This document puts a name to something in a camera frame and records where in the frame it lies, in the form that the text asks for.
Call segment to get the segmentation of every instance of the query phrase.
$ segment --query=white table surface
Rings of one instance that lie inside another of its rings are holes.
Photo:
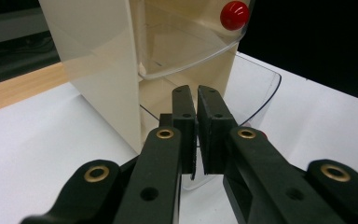
[[[260,130],[292,164],[332,159],[358,171],[358,99],[240,54],[282,75]],[[97,159],[135,152],[70,84],[0,109],[0,224],[49,210],[63,184]],[[180,223],[237,223],[218,176],[182,192]]]

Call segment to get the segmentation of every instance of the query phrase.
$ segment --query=wooden surface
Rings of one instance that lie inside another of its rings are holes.
[[[48,91],[68,81],[61,63],[0,82],[0,108]]]

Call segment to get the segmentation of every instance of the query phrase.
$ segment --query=dark background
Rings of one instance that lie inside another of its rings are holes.
[[[358,97],[358,0],[256,0],[239,51]]]
[[[0,0],[0,13],[38,6],[37,0]],[[56,63],[59,58],[47,36],[5,43],[12,53],[0,50],[0,81]],[[39,48],[38,54],[13,49],[31,45]],[[239,51],[358,97],[358,0],[256,0]]]

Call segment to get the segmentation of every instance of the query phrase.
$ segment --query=cream plastic box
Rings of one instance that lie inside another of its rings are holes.
[[[174,88],[224,94],[245,30],[221,25],[227,0],[39,2],[71,83],[137,152]]]

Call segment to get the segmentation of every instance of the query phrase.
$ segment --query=red button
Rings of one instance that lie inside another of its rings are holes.
[[[229,31],[242,28],[248,22],[250,16],[249,8],[240,1],[227,3],[220,13],[220,22]]]

